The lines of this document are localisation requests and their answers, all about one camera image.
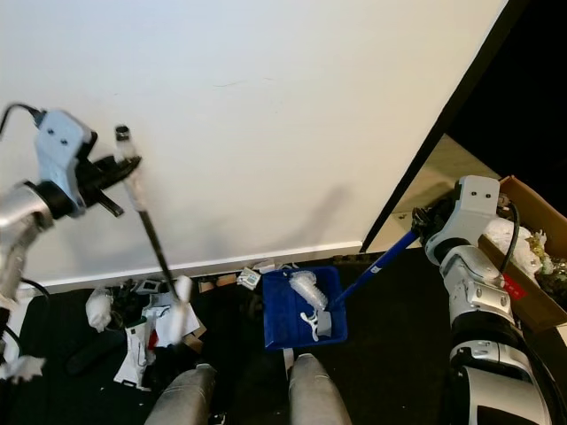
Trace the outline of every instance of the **blue tray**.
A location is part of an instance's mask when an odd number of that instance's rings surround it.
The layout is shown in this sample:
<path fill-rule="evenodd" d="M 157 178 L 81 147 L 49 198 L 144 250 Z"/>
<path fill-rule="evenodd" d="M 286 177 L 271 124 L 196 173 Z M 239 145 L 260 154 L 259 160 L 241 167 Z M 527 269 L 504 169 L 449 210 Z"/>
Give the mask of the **blue tray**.
<path fill-rule="evenodd" d="M 330 312 L 331 335 L 330 337 L 320 336 L 319 342 L 313 340 L 309 324 L 300 319 L 301 312 L 311 316 L 314 309 L 291 288 L 289 278 L 292 273 L 304 270 L 315 273 L 317 288 L 327 296 L 328 300 L 334 299 L 342 292 L 338 271 L 335 267 L 276 270 L 264 274 L 262 276 L 264 344 L 269 350 L 334 344 L 346 340 L 348 332 L 344 303 L 336 305 Z"/>

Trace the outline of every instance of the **blue handle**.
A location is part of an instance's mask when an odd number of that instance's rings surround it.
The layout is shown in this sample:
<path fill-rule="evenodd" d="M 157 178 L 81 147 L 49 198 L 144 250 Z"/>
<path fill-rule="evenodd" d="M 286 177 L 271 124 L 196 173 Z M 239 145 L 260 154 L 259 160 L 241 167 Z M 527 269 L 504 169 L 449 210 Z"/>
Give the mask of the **blue handle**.
<path fill-rule="evenodd" d="M 376 273 L 378 273 L 381 269 L 387 266 L 390 261 L 398 257 L 398 254 L 404 251 L 406 248 L 409 247 L 413 242 L 416 241 L 417 235 L 413 231 L 408 231 L 396 244 L 386 251 L 384 254 L 380 256 L 366 271 L 359 276 L 359 278 L 346 290 L 340 294 L 338 297 L 333 299 L 329 304 L 329 308 L 327 310 L 332 310 L 335 305 L 338 305 L 345 301 L 347 297 L 349 297 L 353 292 L 359 289 L 364 283 L 366 283 L 369 279 L 374 277 Z"/>

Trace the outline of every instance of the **black floor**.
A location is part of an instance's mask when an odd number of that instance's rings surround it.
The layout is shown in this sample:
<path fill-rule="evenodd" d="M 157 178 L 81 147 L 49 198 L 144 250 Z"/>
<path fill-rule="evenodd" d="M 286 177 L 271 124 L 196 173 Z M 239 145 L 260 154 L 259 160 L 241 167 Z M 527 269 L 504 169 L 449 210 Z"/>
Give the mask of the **black floor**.
<path fill-rule="evenodd" d="M 352 282 L 367 264 L 336 264 Z M 124 358 L 117 350 L 80 377 L 66 359 L 94 336 L 84 312 L 88 290 L 53 297 L 42 323 L 43 300 L 29 306 L 24 346 L 37 343 L 48 359 L 45 377 L 20 385 L 9 398 L 10 424 L 143 424 L 155 395 L 113 382 Z M 250 293 L 236 285 L 196 297 L 207 326 L 204 360 L 219 371 L 214 409 L 230 424 L 288 423 L 287 382 L 281 352 L 263 350 L 261 318 L 247 312 Z M 327 368 L 354 424 L 434 424 L 449 352 L 447 294 L 422 250 L 406 250 L 347 302 L 345 343 L 312 352 Z"/>

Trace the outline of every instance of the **white wall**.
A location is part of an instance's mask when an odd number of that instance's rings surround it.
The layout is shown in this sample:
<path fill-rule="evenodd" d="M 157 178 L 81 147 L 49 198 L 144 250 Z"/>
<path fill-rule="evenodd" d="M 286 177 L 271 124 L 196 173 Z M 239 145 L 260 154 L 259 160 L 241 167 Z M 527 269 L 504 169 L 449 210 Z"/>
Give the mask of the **white wall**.
<path fill-rule="evenodd" d="M 505 3 L 5 0 L 0 103 L 67 109 L 95 154 L 128 124 L 172 264 L 356 247 Z M 10 122 L 0 189 L 37 176 L 34 134 Z M 27 275 L 154 266 L 131 209 L 97 208 L 45 235 Z"/>

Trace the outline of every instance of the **cardboard box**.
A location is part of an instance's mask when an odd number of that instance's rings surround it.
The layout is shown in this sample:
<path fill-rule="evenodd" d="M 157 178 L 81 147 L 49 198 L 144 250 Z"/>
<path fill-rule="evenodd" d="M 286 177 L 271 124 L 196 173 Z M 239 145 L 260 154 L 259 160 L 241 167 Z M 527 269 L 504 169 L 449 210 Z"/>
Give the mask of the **cardboard box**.
<path fill-rule="evenodd" d="M 567 258 L 567 219 L 513 175 L 501 180 L 501 192 L 516 204 L 522 225 L 545 232 L 546 252 L 552 257 Z M 478 241 L 478 247 L 497 267 L 504 260 L 504 254 L 485 236 Z M 541 332 L 567 322 L 567 313 L 511 262 L 504 278 L 512 309 L 530 330 Z"/>

